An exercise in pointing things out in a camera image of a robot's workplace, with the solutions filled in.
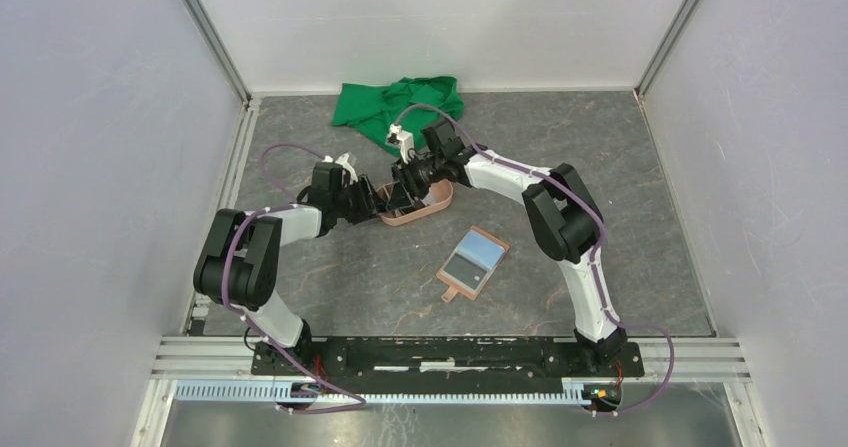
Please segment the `pink oval tray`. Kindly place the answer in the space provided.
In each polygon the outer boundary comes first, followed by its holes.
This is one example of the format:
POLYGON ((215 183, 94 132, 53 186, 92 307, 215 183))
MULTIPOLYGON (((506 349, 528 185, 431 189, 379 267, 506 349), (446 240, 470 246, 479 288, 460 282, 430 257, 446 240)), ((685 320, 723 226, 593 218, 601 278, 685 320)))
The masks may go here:
POLYGON ((454 187, 449 180, 441 180, 429 187, 428 194, 421 201, 421 206, 411 209, 401 209, 381 213, 381 221, 391 227, 398 227, 423 219, 448 208, 453 200, 454 187))

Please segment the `dark credit card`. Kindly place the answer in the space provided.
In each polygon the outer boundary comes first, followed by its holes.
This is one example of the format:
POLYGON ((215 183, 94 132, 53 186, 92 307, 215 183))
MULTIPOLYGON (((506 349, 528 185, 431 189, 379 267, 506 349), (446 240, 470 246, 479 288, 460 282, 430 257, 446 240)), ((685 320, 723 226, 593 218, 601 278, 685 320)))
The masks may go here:
POLYGON ((460 254, 453 255, 442 268, 448 279, 467 292, 481 289, 489 271, 460 254))

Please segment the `brown leather card holder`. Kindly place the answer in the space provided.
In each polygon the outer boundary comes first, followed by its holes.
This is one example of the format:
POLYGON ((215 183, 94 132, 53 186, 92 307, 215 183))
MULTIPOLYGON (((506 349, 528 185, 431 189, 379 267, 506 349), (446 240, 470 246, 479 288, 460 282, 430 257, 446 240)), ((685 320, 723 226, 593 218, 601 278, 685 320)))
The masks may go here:
POLYGON ((450 303, 457 296, 475 300, 509 250, 504 241, 470 227, 436 273, 447 286, 441 300, 450 303))

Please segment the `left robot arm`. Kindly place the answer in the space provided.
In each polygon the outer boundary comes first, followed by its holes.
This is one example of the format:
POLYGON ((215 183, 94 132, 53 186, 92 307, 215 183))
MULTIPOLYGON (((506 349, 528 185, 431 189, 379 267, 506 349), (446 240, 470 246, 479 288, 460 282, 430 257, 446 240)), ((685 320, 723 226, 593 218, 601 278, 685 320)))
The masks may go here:
POLYGON ((389 212, 396 189, 323 161, 293 203, 250 212, 220 209, 194 269, 194 290, 258 327, 265 344, 278 345, 278 364, 302 374, 314 361, 312 334, 276 292, 280 249, 325 236, 341 219, 356 225, 389 212))

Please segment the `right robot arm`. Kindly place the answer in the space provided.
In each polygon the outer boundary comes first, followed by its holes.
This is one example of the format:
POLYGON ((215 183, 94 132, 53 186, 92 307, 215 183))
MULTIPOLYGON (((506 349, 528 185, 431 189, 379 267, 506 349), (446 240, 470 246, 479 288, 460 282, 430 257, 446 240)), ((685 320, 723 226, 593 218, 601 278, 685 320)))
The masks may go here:
POLYGON ((423 135, 427 150, 414 148, 413 136, 399 124, 386 141, 398 149, 392 167, 390 198, 396 209, 420 202, 442 180, 497 193, 522 205, 542 252, 562 271, 575 312, 580 367, 591 375, 612 368, 628 338, 611 305, 601 266, 605 235, 596 202, 576 169, 534 167, 465 143, 447 121, 431 124, 423 135))

